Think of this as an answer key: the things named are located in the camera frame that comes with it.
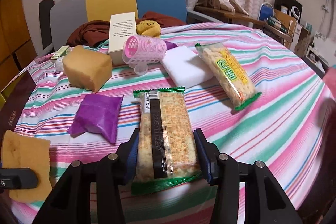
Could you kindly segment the yellow sponge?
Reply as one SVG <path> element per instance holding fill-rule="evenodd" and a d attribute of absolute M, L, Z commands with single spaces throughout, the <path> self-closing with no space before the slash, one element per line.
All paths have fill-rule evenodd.
<path fill-rule="evenodd" d="M 17 202 L 45 201 L 52 190 L 50 183 L 50 141 L 22 136 L 7 130 L 2 142 L 3 168 L 30 168 L 37 176 L 37 186 L 31 189 L 11 189 L 9 197 Z"/>

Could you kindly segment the cracker pack with black label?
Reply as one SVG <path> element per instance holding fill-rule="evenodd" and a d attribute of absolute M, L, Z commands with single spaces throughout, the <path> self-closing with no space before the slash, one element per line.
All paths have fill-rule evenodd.
<path fill-rule="evenodd" d="M 141 121 L 132 194 L 157 193 L 200 178 L 185 87 L 135 90 L 133 96 Z"/>

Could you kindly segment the purple snack packet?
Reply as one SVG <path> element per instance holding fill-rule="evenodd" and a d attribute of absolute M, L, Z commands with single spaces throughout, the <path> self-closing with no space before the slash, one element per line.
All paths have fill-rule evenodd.
<path fill-rule="evenodd" d="M 85 132 L 99 134 L 110 144 L 115 144 L 122 101 L 123 96 L 108 97 L 100 94 L 87 94 L 67 132 L 72 136 Z"/>

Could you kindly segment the cracker pack with yellow label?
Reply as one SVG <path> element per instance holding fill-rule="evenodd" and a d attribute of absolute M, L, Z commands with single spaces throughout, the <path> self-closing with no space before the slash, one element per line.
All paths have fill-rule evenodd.
<path fill-rule="evenodd" d="M 243 110 L 261 96 L 248 73 L 223 43 L 196 43 L 195 48 L 236 111 Z"/>

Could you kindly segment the white foam sponge block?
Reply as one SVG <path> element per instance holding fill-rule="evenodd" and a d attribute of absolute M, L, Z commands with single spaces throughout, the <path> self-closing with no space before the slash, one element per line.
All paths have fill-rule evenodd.
<path fill-rule="evenodd" d="M 214 77 L 207 64 L 186 46 L 168 50 L 161 64 L 177 87 L 188 89 Z"/>

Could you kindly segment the large tan sponge block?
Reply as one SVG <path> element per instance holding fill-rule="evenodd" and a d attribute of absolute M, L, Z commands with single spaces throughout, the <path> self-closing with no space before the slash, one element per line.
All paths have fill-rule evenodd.
<path fill-rule="evenodd" d="M 112 59 L 108 54 L 76 46 L 62 60 L 71 85 L 97 93 L 112 76 Z"/>

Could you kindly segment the pink hair roller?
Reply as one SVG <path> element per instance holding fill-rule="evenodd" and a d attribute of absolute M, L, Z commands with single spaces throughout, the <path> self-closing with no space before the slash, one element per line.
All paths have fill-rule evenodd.
<path fill-rule="evenodd" d="M 167 45 L 162 39 L 134 35 L 124 43 L 122 59 L 135 74 L 143 76 L 148 71 L 148 65 L 162 60 L 166 51 Z"/>

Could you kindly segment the clear plastic wrap ball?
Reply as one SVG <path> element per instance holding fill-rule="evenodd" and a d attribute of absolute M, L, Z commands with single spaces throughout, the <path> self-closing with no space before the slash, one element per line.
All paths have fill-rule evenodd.
<path fill-rule="evenodd" d="M 64 66 L 63 66 L 63 59 L 64 56 L 59 57 L 55 62 L 54 62 L 54 68 L 59 71 L 59 72 L 64 72 Z"/>

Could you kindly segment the small green white box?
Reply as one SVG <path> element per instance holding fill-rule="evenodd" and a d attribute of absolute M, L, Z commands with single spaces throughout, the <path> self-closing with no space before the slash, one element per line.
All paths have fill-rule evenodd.
<path fill-rule="evenodd" d="M 57 60 L 60 57 L 64 57 L 70 51 L 70 46 L 61 46 L 54 54 L 51 56 L 51 60 Z"/>

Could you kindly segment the dark red cloth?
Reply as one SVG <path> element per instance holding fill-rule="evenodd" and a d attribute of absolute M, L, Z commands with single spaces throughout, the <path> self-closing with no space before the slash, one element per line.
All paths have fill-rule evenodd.
<path fill-rule="evenodd" d="M 165 27 L 175 27 L 186 25 L 186 22 L 178 18 L 160 14 L 153 11 L 148 11 L 141 19 L 135 20 L 135 26 L 143 20 L 156 21 L 161 29 Z M 109 22 L 104 20 L 92 20 L 78 27 L 67 39 L 67 46 L 90 46 L 96 48 L 101 42 L 104 42 L 109 37 Z"/>

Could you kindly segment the yellow knitted sock ball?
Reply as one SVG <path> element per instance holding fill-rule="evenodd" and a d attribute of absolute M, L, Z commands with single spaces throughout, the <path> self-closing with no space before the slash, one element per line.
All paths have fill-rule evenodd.
<path fill-rule="evenodd" d="M 136 25 L 138 35 L 159 38 L 161 36 L 161 26 L 153 20 L 143 20 Z"/>

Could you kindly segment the cream cardboard box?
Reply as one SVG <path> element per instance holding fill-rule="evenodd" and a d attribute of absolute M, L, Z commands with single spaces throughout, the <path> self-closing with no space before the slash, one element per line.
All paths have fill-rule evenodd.
<path fill-rule="evenodd" d="M 113 67 L 124 65 L 123 45 L 128 37 L 136 33 L 135 12 L 110 16 L 108 53 L 112 59 Z"/>

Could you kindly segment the wooden side table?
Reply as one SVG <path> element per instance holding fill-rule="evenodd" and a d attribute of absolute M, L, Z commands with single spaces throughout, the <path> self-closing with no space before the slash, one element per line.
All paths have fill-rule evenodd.
<path fill-rule="evenodd" d="M 237 13 L 237 12 L 229 12 L 225 10 L 214 9 L 210 7 L 204 6 L 195 6 L 194 10 L 200 12 L 202 14 L 211 16 L 215 19 L 218 19 L 224 23 L 232 23 L 232 22 L 243 22 L 243 23 L 252 23 L 254 27 L 262 28 L 263 30 L 268 30 L 272 32 L 274 35 L 279 36 L 280 38 L 286 40 L 291 43 L 292 38 L 290 35 L 281 32 L 280 30 L 270 26 L 267 22 L 261 21 L 255 18 L 252 18 L 249 15 Z"/>

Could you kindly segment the black padded bed post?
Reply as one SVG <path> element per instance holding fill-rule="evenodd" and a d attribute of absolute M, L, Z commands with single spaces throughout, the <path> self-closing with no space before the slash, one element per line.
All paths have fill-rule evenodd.
<path fill-rule="evenodd" d="M 42 0 L 39 3 L 39 24 L 43 49 L 52 44 L 50 10 L 55 5 L 54 0 Z"/>

